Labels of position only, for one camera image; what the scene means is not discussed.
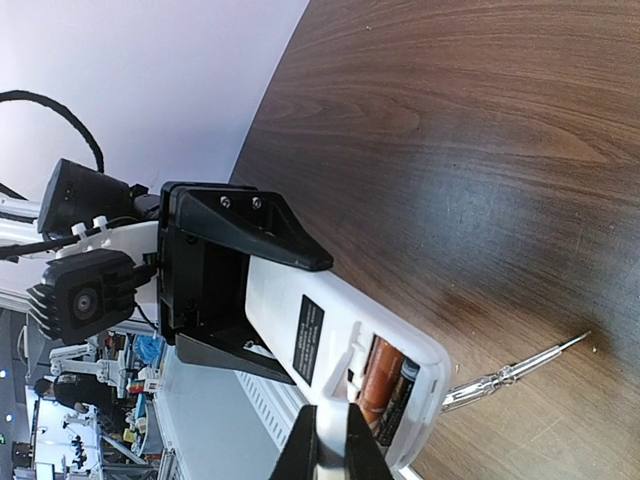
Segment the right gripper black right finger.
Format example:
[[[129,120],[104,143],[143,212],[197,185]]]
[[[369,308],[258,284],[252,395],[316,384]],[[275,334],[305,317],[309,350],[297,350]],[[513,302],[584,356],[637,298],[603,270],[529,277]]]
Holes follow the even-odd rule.
[[[349,404],[345,474],[349,480],[393,479],[372,432],[355,403]]]

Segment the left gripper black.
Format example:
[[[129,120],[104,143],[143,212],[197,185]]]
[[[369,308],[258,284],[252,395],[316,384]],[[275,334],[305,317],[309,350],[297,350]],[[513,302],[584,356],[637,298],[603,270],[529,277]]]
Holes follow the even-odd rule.
[[[276,359],[243,347],[259,341],[245,313],[249,255],[309,272],[334,264],[276,192],[223,183],[172,181],[162,186],[161,334],[185,364],[294,385]]]

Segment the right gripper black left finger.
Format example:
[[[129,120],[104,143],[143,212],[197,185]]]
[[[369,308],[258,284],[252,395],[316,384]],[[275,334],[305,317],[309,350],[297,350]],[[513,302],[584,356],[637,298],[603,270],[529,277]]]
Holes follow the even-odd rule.
[[[314,480],[318,464],[317,407],[303,406],[269,477],[270,480]]]

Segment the red white remote control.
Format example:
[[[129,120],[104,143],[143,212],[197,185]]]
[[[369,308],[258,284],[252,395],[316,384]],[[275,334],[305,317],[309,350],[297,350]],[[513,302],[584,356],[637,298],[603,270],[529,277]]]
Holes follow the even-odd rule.
[[[451,377],[449,356],[436,340],[330,271],[258,257],[249,261],[245,313],[306,400],[329,415],[322,423],[325,439],[344,425],[338,410],[360,391],[376,338],[416,363],[414,387],[385,453],[392,472],[415,460]]]

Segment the clear handle screwdriver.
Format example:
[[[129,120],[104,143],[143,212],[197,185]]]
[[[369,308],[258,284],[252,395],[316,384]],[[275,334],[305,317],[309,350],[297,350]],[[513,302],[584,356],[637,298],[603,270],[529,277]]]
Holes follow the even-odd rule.
[[[491,396],[504,387],[515,385],[526,375],[559,358],[566,349],[583,341],[591,333],[592,331],[588,330],[565,343],[554,345],[520,362],[503,366],[497,372],[483,375],[475,380],[451,388],[444,398],[441,412],[448,413],[457,410],[484,397]]]

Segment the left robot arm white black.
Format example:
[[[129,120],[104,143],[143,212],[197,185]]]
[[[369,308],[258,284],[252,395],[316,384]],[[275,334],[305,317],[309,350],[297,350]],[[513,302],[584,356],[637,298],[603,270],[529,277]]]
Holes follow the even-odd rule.
[[[137,294],[155,290],[158,333],[186,363],[289,383],[276,360],[253,353],[261,337],[245,310],[249,264],[261,258],[306,272],[332,256],[274,192],[221,183],[168,182],[157,195],[63,159],[47,185],[40,240],[1,256],[47,253],[29,288],[29,315],[50,340],[74,345],[127,320]]]

